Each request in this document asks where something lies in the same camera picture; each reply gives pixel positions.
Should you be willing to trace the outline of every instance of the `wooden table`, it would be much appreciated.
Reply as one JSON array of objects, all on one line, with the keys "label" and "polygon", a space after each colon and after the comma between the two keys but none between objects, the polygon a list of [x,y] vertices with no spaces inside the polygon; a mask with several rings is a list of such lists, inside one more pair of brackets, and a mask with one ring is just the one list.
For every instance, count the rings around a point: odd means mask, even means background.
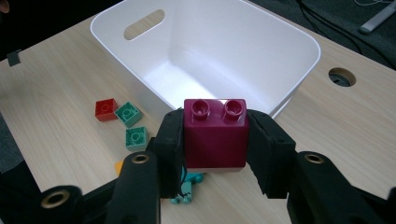
[{"label": "wooden table", "polygon": [[[0,62],[0,109],[41,190],[75,185],[84,193],[117,177],[114,164],[130,152],[118,120],[99,122],[96,101],[130,100],[87,19]],[[329,157],[358,188],[382,198],[396,186],[396,72],[319,35],[322,56],[278,124],[297,150]],[[333,68],[357,79],[330,81]],[[136,124],[155,136],[149,114]],[[163,223],[290,223],[286,200],[262,196],[248,165],[239,173],[205,174],[189,205],[162,202]]]}]

